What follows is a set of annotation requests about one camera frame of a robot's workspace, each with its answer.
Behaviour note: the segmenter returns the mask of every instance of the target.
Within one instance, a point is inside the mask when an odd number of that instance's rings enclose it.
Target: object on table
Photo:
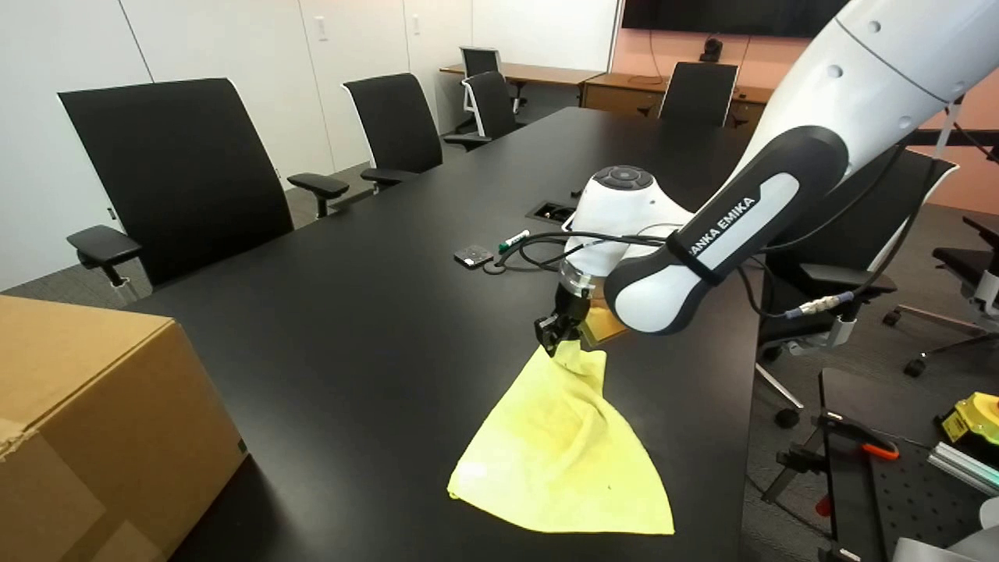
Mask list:
[[[992,395],[965,398],[938,418],[938,430],[944,443],[999,470],[999,398]]]
[[[994,496],[999,495],[999,471],[976,463],[975,455],[965,455],[961,451],[950,447],[950,443],[937,443],[930,451],[930,464],[937,464],[938,471],[952,474],[954,481]]]
[[[532,351],[476,427],[446,495],[541,534],[673,534],[657,471],[601,400],[606,352]]]

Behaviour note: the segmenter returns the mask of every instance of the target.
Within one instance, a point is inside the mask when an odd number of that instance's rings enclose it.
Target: chair wheel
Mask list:
[[[780,408],[777,414],[774,414],[774,426],[777,427],[797,427],[802,422],[802,413],[797,413],[797,408]]]
[[[898,326],[898,319],[901,319],[901,313],[898,313],[898,308],[892,308],[892,313],[886,313],[886,316],[879,319],[879,326],[895,329],[895,326]]]
[[[916,355],[916,359],[905,362],[905,370],[901,370],[901,371],[905,371],[909,379],[916,379],[916,374],[925,374],[925,370],[928,370],[928,359],[925,359],[925,355]]]

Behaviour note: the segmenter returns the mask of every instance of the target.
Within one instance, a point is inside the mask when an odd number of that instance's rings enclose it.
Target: conference table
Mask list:
[[[557,284],[464,273],[451,251],[557,227],[530,209],[570,207],[613,163],[700,202],[737,153],[719,139],[560,111],[159,286],[141,308],[183,326],[254,458],[173,559],[737,559],[755,316],[734,278],[683,330],[607,352],[606,398],[668,486],[673,539],[530,534],[446,496]]]

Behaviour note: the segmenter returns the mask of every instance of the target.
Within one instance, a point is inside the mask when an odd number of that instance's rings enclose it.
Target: chair armrest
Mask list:
[[[443,139],[443,144],[461,144],[461,147],[469,147],[469,150],[491,144],[491,140],[479,139],[479,135],[440,135],[440,139]]]
[[[333,201],[333,196],[342,196],[348,191],[347,180],[336,180],[329,176],[315,176],[315,171],[291,176],[286,180],[293,187],[311,191],[321,201]]]
[[[66,241],[75,246],[80,266],[86,270],[119,266],[144,253],[136,241],[106,225],[75,230]]]
[[[843,291],[859,291],[872,273],[860,270],[840,270],[840,266],[827,266],[827,263],[802,263],[802,273],[808,278],[810,286],[818,286],[822,293],[843,293]],[[859,293],[859,303],[869,303],[879,293],[892,293],[895,284],[886,276],[878,276],[872,282],[872,286],[865,286],[865,293]]]
[[[365,180],[374,180],[374,186],[403,186],[403,180],[415,178],[415,171],[403,171],[403,168],[365,168],[363,178],[365,178]]]
[[[969,225],[969,227],[979,233],[979,241],[986,241],[986,245],[992,246],[992,253],[999,253],[999,230],[979,225],[979,222],[969,220],[969,215],[965,215],[965,225]]]

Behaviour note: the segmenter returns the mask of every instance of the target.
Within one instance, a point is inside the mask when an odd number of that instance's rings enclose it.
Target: chair base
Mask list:
[[[957,330],[969,334],[968,341],[954,341],[954,343],[916,352],[911,362],[901,365],[901,371],[909,379],[925,374],[925,370],[930,365],[933,355],[942,355],[942,352],[952,352],[952,351],[965,351],[965,347],[976,347],[982,341],[994,341],[999,343],[999,334],[982,330],[979,326],[969,326],[969,322],[961,322],[961,319],[952,319],[952,316],[938,316],[938,313],[930,313],[930,308],[916,308],[916,306],[895,306],[879,322],[895,329],[901,322],[901,316],[928,319],[928,322],[950,326],[950,329],[957,329]]]

